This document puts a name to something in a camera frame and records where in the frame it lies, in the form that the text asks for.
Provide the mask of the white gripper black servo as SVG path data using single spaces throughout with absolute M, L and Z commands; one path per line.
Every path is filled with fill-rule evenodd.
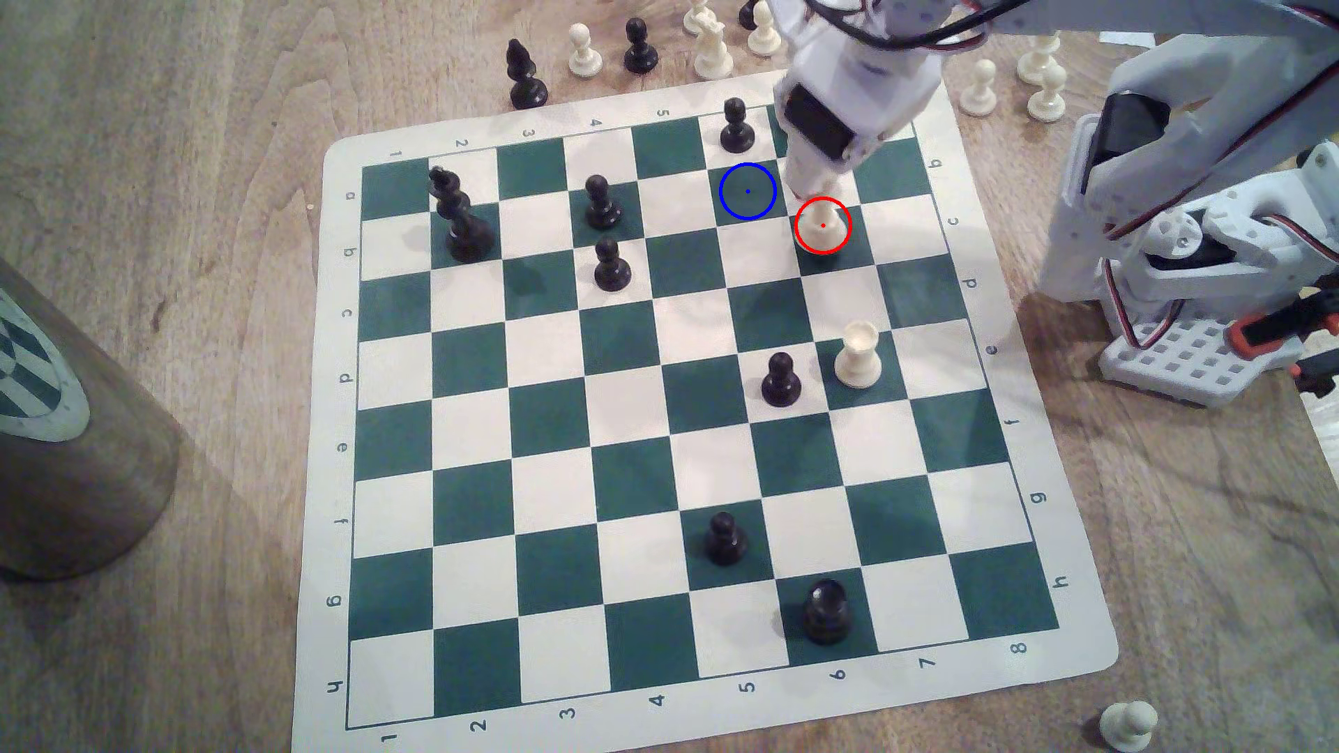
M 830 196 L 853 208 L 852 169 L 923 113 L 940 87 L 944 58 L 920 47 L 874 48 L 803 1 L 777 1 L 777 28 L 790 44 L 790 67 L 777 83 L 785 184 L 795 198 Z

